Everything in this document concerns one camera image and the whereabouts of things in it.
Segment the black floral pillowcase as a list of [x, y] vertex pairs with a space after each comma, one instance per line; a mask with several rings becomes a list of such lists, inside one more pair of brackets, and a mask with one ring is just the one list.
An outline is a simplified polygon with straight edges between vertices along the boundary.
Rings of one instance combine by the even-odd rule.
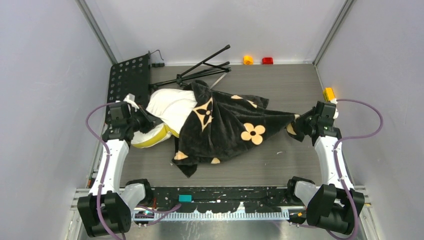
[[184, 91], [193, 92], [196, 105], [174, 141], [171, 161], [188, 178], [199, 164], [222, 164], [247, 153], [298, 118], [268, 109], [267, 98], [214, 90], [202, 80]]

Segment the white pillow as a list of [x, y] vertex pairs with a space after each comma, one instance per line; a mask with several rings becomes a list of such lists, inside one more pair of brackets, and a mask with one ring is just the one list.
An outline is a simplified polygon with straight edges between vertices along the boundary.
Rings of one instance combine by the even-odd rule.
[[185, 121], [197, 105], [192, 90], [164, 88], [150, 96], [146, 111], [158, 117], [162, 123], [147, 133], [134, 133], [131, 145], [136, 148], [150, 148], [166, 141], [171, 136], [178, 137]]

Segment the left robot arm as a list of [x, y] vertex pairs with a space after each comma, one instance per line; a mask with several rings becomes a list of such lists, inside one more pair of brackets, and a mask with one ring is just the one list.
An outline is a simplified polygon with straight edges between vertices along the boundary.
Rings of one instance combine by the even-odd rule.
[[145, 178], [131, 180], [120, 189], [124, 162], [135, 133], [152, 127], [158, 118], [133, 100], [104, 106], [109, 108], [110, 119], [102, 135], [89, 125], [92, 112], [85, 119], [88, 131], [102, 145], [102, 156], [92, 187], [86, 196], [78, 199], [77, 210], [89, 237], [111, 236], [124, 240], [131, 228], [133, 210], [138, 205], [148, 207], [154, 200], [151, 185]]

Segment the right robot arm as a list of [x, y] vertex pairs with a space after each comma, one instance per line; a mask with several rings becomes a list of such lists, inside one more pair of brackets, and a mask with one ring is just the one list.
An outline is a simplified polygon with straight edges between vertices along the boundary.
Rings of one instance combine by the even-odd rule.
[[334, 126], [336, 104], [318, 101], [311, 110], [297, 117], [287, 128], [293, 139], [311, 138], [322, 177], [321, 186], [312, 180], [294, 176], [287, 182], [285, 198], [291, 205], [303, 204], [312, 227], [351, 235], [357, 230], [365, 197], [355, 190], [342, 154], [342, 135]]

